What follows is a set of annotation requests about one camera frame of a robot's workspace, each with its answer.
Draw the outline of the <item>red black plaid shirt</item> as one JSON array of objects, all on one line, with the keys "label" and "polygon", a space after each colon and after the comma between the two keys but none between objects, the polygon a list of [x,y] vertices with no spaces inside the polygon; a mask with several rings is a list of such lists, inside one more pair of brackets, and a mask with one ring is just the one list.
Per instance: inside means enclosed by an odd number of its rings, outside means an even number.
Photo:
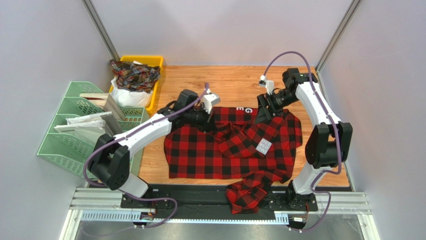
[{"label": "red black plaid shirt", "polygon": [[257,112],[216,107],[216,131],[204,133],[190,124],[173,130],[163,145],[169,177],[233,179],[225,190],[231,213],[258,212],[271,185],[291,179],[303,133],[289,110],[261,123],[255,123]]}]

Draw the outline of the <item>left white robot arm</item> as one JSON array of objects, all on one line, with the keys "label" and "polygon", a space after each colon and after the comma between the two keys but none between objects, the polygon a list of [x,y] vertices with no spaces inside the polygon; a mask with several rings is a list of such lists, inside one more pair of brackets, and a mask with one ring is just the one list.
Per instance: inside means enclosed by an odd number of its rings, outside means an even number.
[{"label": "left white robot arm", "polygon": [[220,101],[220,97],[208,88],[201,95],[184,89],[177,100],[141,125],[114,136],[101,135],[84,164],[83,174],[91,173],[100,180],[100,186],[112,191],[119,190],[132,198],[143,197],[149,184],[131,173],[130,160],[134,154],[185,124],[196,126],[202,132],[214,131],[213,108]]}]

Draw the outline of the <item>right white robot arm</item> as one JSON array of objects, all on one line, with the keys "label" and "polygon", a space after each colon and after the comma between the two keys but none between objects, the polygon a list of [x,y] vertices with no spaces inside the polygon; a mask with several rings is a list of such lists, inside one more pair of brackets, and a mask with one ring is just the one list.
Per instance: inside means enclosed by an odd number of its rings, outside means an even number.
[{"label": "right white robot arm", "polygon": [[332,168],[342,170],[342,163],[348,158],[353,127],[349,122],[342,122],[331,110],[313,73],[289,68],[282,74],[282,81],[285,88],[275,92],[274,82],[265,75],[260,77],[258,84],[266,89],[266,93],[257,97],[255,123],[277,117],[283,113],[284,107],[297,101],[302,103],[309,116],[313,130],[305,145],[306,163],[284,194],[286,206],[298,210],[313,203],[314,189],[325,173]]}]

